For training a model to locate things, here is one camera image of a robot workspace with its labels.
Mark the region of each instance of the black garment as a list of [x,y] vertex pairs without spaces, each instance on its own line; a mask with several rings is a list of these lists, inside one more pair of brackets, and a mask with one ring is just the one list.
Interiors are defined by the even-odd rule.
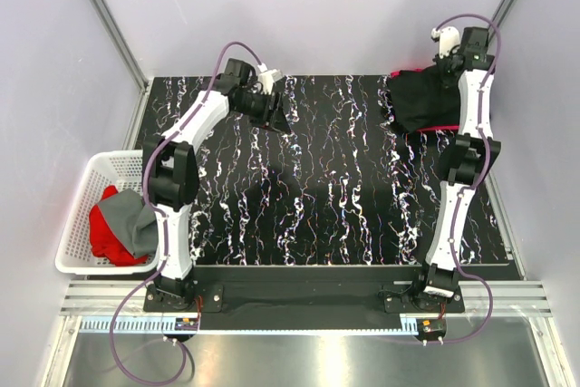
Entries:
[[461,100],[456,80],[444,83],[437,65],[422,72],[401,71],[387,80],[397,121],[407,132],[459,125]]

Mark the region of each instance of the cloth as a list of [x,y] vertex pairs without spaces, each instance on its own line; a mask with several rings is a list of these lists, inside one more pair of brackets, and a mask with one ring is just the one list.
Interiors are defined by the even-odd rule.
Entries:
[[141,195],[125,189],[99,203],[107,226],[134,257],[155,253],[158,244],[157,220]]
[[407,132],[459,126],[459,88],[443,82],[437,65],[392,73],[387,86],[395,121]]
[[[117,193],[118,191],[114,186],[109,186],[104,190],[101,200],[110,198]],[[147,261],[147,256],[133,257],[119,242],[107,225],[107,221],[99,209],[99,204],[92,207],[89,213],[89,224],[89,239],[94,256],[107,257],[115,266],[134,266]]]

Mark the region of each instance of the wall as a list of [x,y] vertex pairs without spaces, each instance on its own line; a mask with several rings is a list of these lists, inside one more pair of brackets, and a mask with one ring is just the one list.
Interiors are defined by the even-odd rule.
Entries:
[[0,383],[30,387],[69,279],[54,256],[76,185],[121,147],[138,91],[89,0],[0,11]]
[[430,63],[448,16],[499,0],[107,0],[148,76],[210,74],[221,47],[250,44],[285,73],[385,73]]
[[495,173],[529,278],[541,279],[580,380],[578,138],[580,4],[518,0],[492,88]]

